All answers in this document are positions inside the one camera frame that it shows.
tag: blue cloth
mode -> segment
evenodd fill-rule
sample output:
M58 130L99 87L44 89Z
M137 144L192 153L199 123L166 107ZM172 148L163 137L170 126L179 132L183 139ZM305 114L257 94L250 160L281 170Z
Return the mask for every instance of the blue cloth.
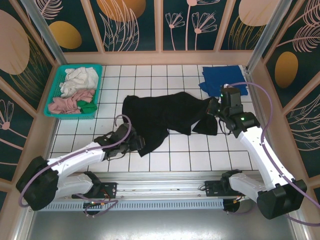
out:
M210 97L218 97L220 89L224 84L235 84L245 82L245 78L238 65L235 66L214 66L203 67L204 82L199 87ZM236 86L240 89L241 95L248 95L246 85Z

